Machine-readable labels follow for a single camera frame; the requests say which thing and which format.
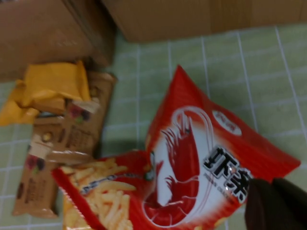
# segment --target green tiled floor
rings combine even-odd
[[[287,178],[307,190],[307,26],[229,32],[152,44],[117,37],[119,81],[103,131],[106,156],[142,148],[148,125],[177,64],[218,104],[232,110],[273,144],[299,158]],[[0,85],[0,103],[12,83]],[[12,217],[16,184],[32,127],[0,127],[0,230],[60,230],[55,220]],[[57,208],[61,214],[62,196]],[[244,230],[244,209],[218,230]]]

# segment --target floor tile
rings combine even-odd
[[[140,97],[165,93],[170,83],[169,71],[161,71],[159,73],[145,74],[140,76]]]
[[[152,52],[155,50],[167,50],[168,49],[168,42],[151,42],[151,43],[143,43],[140,44],[140,52]]]
[[[285,71],[281,52],[244,56],[248,76]]]
[[[239,54],[240,48],[237,36],[216,35],[204,41],[206,58],[218,58]]]
[[[303,134],[273,137],[269,141],[291,156],[307,162],[307,143]]]
[[[241,57],[207,62],[207,71],[209,83],[232,81],[244,77]]]
[[[299,107],[305,123],[305,127],[307,127],[307,101],[300,102]]]
[[[274,27],[241,33],[240,38],[243,53],[272,47],[279,48]]]
[[[5,182],[5,171],[0,172],[0,194],[3,192],[4,182]]]
[[[26,225],[28,224],[29,215],[12,216],[12,210],[14,207],[15,198],[4,199],[3,211],[0,219],[0,226],[11,226],[11,225]]]
[[[301,129],[295,103],[262,106],[256,108],[255,113],[261,134]]]
[[[307,169],[298,168],[285,178],[307,192]]]
[[[24,165],[25,158],[28,154],[29,143],[30,142],[22,142],[15,144],[11,166]]]
[[[224,223],[220,224],[219,226],[215,228],[215,230],[226,230],[225,224]]]
[[[306,48],[284,47],[284,55],[286,57],[289,69],[304,68],[307,66]]]
[[[0,99],[6,100],[15,86],[14,81],[0,84]]]
[[[62,226],[61,225],[57,225],[57,226],[44,226],[43,230],[61,230]],[[30,230],[42,230],[42,227],[31,227]]]
[[[177,65],[192,65],[197,62],[203,62],[202,45],[192,43],[185,46],[171,46],[172,67]]]
[[[235,114],[241,118],[249,127],[252,129],[255,128],[253,114],[250,109],[235,111]]]
[[[149,129],[149,125],[150,125],[150,123],[143,124],[143,125],[141,125],[139,127],[139,130],[140,130],[140,143],[145,143],[146,135],[147,135],[147,132],[148,132],[148,129]]]
[[[136,82],[136,76],[118,80],[114,88],[112,99],[136,98]]]
[[[306,41],[307,26],[305,24],[279,26],[278,32],[283,44]]]
[[[188,76],[194,81],[197,86],[206,85],[206,74],[204,65],[188,67],[184,69]]]
[[[16,139],[17,140],[31,139],[32,129],[33,129],[32,125],[28,124],[19,125]]]
[[[11,154],[11,145],[0,146],[0,168],[6,168],[9,163],[9,157]]]
[[[23,169],[12,169],[9,171],[9,183],[5,195],[15,195],[20,183]]]
[[[58,192],[56,205],[55,205],[55,212],[58,214],[58,218],[54,219],[45,219],[45,218],[35,218],[32,217],[31,224],[51,224],[51,223],[60,223],[62,222],[63,218],[63,193],[61,191]]]
[[[12,141],[14,125],[0,127],[0,143]]]
[[[7,227],[7,228],[1,228],[1,230],[12,230],[12,228],[9,228],[9,227]],[[27,230],[27,228],[14,228],[14,230]]]
[[[106,129],[103,132],[102,154],[123,153],[136,148],[136,126]]]
[[[244,213],[234,213],[228,218],[228,227],[230,230],[246,230]]]
[[[115,56],[111,66],[112,72],[117,77],[125,77],[136,74],[137,59],[136,55]]]
[[[293,98],[288,76],[250,80],[253,103],[268,103]]]
[[[140,73],[155,72],[158,69],[168,69],[168,50],[141,53]]]
[[[127,53],[136,53],[137,52],[137,43],[128,42],[122,33],[119,33],[116,37],[116,46],[115,53],[117,55],[127,54]]]
[[[150,121],[155,116],[163,97],[143,99],[140,101],[140,122]]]
[[[136,122],[136,102],[111,103],[106,126]]]
[[[297,96],[307,96],[307,73],[291,73],[291,77]]]
[[[182,47],[182,46],[189,46],[193,44],[201,43],[200,37],[191,37],[191,38],[183,38],[183,39],[176,39],[171,41],[172,47]]]
[[[211,100],[227,109],[249,105],[246,83],[210,87]]]

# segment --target white oval logo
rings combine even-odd
[[[219,111],[212,111],[214,118],[220,124],[221,127],[226,129],[228,132],[236,136],[241,136],[241,129],[232,121],[230,121],[223,113]]]

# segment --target brown snack package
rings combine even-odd
[[[48,161],[78,164],[93,159],[116,79],[108,73],[88,72],[88,83],[92,101],[68,102],[60,137]]]
[[[56,218],[53,206],[58,187],[50,171],[59,165],[45,160],[61,131],[63,117],[42,117],[34,122],[32,140],[18,187],[13,216],[28,213],[39,218]]]

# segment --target red shrimp graphic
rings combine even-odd
[[[199,189],[200,175],[199,158],[191,119],[182,113],[180,124],[176,125],[178,132],[168,128],[162,133],[166,138],[168,159],[175,178],[165,178],[172,196],[165,206],[157,202],[157,186],[143,203],[144,212],[155,225],[168,228],[181,222],[193,209]],[[156,165],[158,175],[163,161]]]

